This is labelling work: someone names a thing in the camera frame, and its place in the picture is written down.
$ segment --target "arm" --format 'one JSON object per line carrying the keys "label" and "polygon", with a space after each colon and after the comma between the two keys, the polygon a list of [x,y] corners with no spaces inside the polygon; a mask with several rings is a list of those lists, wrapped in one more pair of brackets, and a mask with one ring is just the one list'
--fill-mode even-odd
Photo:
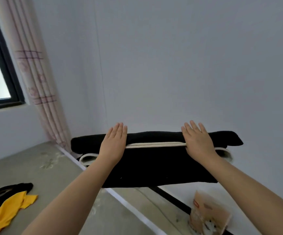
{"label": "arm", "polygon": [[185,123],[182,133],[188,154],[204,166],[232,196],[264,235],[283,234],[283,199],[219,157],[204,126]]}
{"label": "arm", "polygon": [[22,235],[79,234],[96,196],[126,144],[127,126],[117,123],[106,134],[99,156],[62,191],[25,229]]}

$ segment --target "left hand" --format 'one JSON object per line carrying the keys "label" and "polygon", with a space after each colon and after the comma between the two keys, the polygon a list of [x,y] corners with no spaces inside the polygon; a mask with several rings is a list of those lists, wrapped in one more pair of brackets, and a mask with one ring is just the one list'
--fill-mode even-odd
{"label": "left hand", "polygon": [[101,143],[99,157],[105,158],[116,165],[123,156],[126,146],[127,126],[116,123],[111,127]]}

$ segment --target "curtain pattern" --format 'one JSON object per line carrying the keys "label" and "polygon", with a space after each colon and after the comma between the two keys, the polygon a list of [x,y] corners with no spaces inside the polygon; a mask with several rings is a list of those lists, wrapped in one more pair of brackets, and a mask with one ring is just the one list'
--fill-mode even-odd
{"label": "curtain pattern", "polygon": [[0,0],[0,16],[31,102],[48,137],[71,152],[70,135],[57,101],[49,63],[42,51],[28,0]]}

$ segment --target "black window frame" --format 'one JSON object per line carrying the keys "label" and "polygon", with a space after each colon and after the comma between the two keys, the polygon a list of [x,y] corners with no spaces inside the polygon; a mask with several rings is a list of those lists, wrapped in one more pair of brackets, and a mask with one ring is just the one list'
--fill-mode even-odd
{"label": "black window frame", "polygon": [[9,49],[6,45],[6,41],[2,35],[0,29],[0,70],[3,78],[8,87],[11,98],[0,99],[0,109],[18,106],[25,104],[25,98],[21,89],[17,74],[14,69],[14,65],[9,53]]}

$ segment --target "finger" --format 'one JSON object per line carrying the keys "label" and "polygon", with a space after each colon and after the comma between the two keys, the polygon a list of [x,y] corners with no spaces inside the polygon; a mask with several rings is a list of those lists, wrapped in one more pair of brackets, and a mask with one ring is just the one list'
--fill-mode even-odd
{"label": "finger", "polygon": [[106,134],[105,137],[104,137],[105,139],[107,139],[107,138],[110,137],[110,134],[111,134],[112,130],[113,130],[113,127],[111,127],[111,128],[108,130],[107,134]]}
{"label": "finger", "polygon": [[192,135],[194,133],[193,129],[189,126],[189,124],[187,122],[184,124],[184,126],[185,126],[188,134]]}
{"label": "finger", "polygon": [[127,126],[123,127],[123,132],[122,132],[122,137],[121,138],[123,138],[123,140],[126,141],[126,138],[127,138]]}
{"label": "finger", "polygon": [[204,125],[203,125],[202,123],[198,123],[198,124],[199,124],[200,130],[201,130],[203,133],[207,133],[206,128],[204,127]]}
{"label": "finger", "polygon": [[112,132],[110,134],[110,138],[114,138],[115,137],[119,125],[120,125],[119,123],[116,123],[116,125],[113,127],[113,130],[112,130]]}
{"label": "finger", "polygon": [[189,136],[189,133],[187,132],[187,130],[186,130],[186,128],[184,126],[181,127],[181,130],[182,130],[182,134],[183,134],[184,138]]}
{"label": "finger", "polygon": [[120,123],[118,130],[116,131],[116,138],[121,138],[123,132],[123,123]]}
{"label": "finger", "polygon": [[197,127],[197,125],[195,124],[195,122],[193,120],[190,121],[190,125],[193,127],[193,130],[195,132],[200,132],[199,128]]}

